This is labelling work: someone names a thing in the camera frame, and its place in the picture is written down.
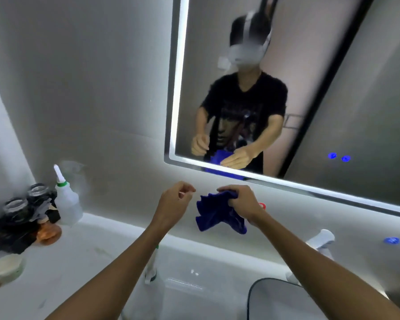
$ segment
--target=graphic t-shirt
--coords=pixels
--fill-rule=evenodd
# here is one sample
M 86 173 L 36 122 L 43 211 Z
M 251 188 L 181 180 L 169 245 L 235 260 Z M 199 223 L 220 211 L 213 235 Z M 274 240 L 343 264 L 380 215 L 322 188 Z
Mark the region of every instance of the graphic t-shirt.
M 216 80 L 201 105 L 208 112 L 208 121 L 215 117 L 205 160 L 216 150 L 234 151 L 258 139 L 269 116 L 284 117 L 287 98 L 286 85 L 264 72 L 246 92 L 240 90 L 237 73 Z M 263 164 L 261 153 L 244 170 L 262 174 Z

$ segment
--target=person's left arm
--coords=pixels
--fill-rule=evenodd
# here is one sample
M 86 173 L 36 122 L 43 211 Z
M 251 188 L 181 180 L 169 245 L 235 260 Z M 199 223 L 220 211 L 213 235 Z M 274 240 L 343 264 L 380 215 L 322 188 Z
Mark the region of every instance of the person's left arm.
M 284 118 L 279 114 L 268 117 L 268 125 L 253 143 L 237 148 L 234 154 L 224 159 L 221 166 L 242 169 L 260 153 L 270 147 L 282 133 Z
M 191 184 L 178 182 L 163 192 L 153 220 L 142 235 L 46 320 L 117 319 L 154 249 L 182 218 L 195 191 Z

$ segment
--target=orange bottle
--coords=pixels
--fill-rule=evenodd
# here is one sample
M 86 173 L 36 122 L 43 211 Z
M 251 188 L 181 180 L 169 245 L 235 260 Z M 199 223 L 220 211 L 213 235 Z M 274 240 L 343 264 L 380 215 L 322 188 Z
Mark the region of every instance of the orange bottle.
M 51 245 L 61 237 L 62 229 L 57 224 L 51 224 L 47 216 L 37 220 L 40 229 L 37 232 L 37 241 L 41 245 Z

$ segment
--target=neck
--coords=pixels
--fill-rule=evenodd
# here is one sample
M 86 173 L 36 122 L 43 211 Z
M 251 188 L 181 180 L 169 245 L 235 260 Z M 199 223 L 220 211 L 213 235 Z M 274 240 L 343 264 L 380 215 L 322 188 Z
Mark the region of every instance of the neck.
M 248 71 L 237 72 L 238 84 L 241 89 L 250 89 L 261 76 L 262 70 L 259 66 Z

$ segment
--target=spray bottle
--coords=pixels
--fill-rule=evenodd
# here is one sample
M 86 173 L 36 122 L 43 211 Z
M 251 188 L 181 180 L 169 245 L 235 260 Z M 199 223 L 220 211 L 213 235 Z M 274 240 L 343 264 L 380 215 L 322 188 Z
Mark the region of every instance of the spray bottle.
M 81 209 L 78 194 L 70 188 L 59 166 L 55 164 L 53 168 L 58 177 L 58 182 L 55 186 L 58 197 L 55 199 L 55 204 L 61 216 L 61 222 L 72 226 L 83 217 L 83 209 Z

